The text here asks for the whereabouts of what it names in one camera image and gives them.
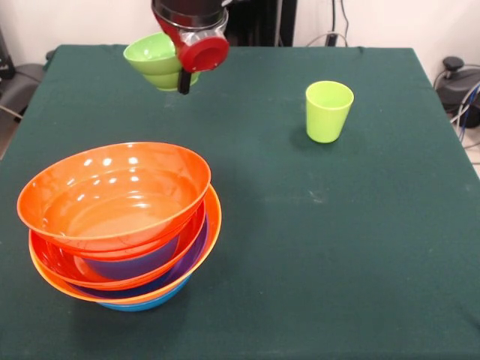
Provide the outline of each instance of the green bowl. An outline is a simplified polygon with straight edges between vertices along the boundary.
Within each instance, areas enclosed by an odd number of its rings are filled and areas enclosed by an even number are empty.
[[[135,41],[125,49],[123,56],[143,75],[167,75],[182,69],[175,45],[163,32]]]
[[[169,73],[167,75],[143,75],[145,79],[155,86],[158,90],[172,92],[177,89],[180,73]],[[200,73],[192,73],[190,85],[197,82]]]

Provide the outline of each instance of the green cloth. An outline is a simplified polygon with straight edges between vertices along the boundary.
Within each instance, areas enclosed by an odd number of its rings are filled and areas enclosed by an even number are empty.
[[[0,359],[480,359],[480,186],[411,49],[234,48],[188,96],[123,46],[61,46],[0,166]],[[305,133],[305,89],[355,103],[337,142]],[[216,248],[155,310],[69,298],[36,273],[23,185],[85,149],[199,152]]]

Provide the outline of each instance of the lime green cup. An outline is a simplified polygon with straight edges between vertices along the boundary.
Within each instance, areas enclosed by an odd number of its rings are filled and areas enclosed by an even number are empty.
[[[308,86],[307,135],[318,143],[332,143],[340,136],[353,104],[353,92],[335,81]]]
[[[158,90],[174,91],[182,69],[175,45],[170,37],[158,32],[143,37],[124,50],[125,60]],[[192,74],[190,84],[197,82],[200,73]]]

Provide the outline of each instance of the white wall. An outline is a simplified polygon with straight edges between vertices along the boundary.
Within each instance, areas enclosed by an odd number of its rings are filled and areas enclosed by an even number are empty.
[[[432,80],[445,56],[480,64],[480,0],[344,0],[350,46],[412,47]],[[337,31],[344,32],[337,0]],[[298,0],[295,46],[331,29],[330,0]],[[316,45],[322,46],[325,38]]]
[[[151,0],[0,0],[0,26],[16,65],[43,63],[59,44],[128,44],[159,32]]]
[[[0,26],[16,64],[44,62],[59,44],[128,44],[159,31],[150,1],[0,0]],[[480,0],[344,2],[351,46],[413,47],[431,79],[447,55],[480,64]],[[298,0],[296,46],[329,30],[330,4]],[[337,30],[343,29],[338,5]]]

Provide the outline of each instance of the stack of bowls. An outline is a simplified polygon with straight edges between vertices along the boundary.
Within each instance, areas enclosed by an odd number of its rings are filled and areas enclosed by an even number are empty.
[[[175,44],[163,32],[141,38],[123,52],[128,63],[143,77],[164,92],[177,89],[182,64],[176,56]],[[190,85],[198,80],[200,73],[193,73]]]
[[[209,165],[160,142],[67,157],[19,195],[31,260],[57,290],[120,311],[163,304],[212,251],[221,207]]]

